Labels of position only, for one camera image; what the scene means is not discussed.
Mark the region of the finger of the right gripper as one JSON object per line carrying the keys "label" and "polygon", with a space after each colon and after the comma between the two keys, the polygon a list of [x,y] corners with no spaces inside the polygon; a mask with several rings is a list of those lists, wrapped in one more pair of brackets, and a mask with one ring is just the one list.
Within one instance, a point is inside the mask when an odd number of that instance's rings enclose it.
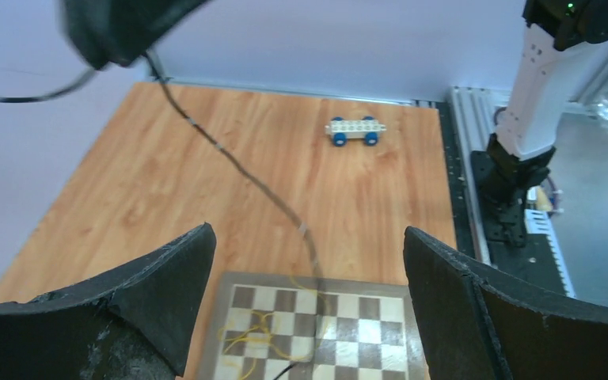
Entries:
{"label": "finger of the right gripper", "polygon": [[66,0],[66,38],[96,70],[129,67],[206,0]]}

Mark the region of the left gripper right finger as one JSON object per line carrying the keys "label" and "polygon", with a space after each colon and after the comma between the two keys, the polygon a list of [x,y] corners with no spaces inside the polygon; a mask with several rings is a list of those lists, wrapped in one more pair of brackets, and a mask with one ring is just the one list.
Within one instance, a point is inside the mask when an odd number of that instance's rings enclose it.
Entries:
{"label": "left gripper right finger", "polygon": [[410,226],[404,266],[433,379],[608,379],[608,307],[482,264]]}

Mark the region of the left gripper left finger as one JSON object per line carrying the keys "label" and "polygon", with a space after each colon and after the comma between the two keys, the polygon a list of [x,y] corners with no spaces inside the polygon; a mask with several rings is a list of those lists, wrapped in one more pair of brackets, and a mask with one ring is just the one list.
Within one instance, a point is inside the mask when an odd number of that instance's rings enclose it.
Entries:
{"label": "left gripper left finger", "polygon": [[204,223],[92,278],[0,303],[0,379],[181,376],[215,246]]}

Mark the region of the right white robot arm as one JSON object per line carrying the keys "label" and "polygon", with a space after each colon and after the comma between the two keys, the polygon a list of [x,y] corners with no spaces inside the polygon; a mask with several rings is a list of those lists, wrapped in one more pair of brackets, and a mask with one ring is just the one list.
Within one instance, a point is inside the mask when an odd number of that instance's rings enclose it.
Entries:
{"label": "right white robot arm", "polygon": [[[66,35],[94,69],[130,66],[200,7],[198,1],[63,1]],[[558,112],[597,44],[608,41],[608,1],[528,1],[524,48],[510,100],[490,135],[491,165],[476,176],[485,236],[526,243],[528,191],[549,174]]]}

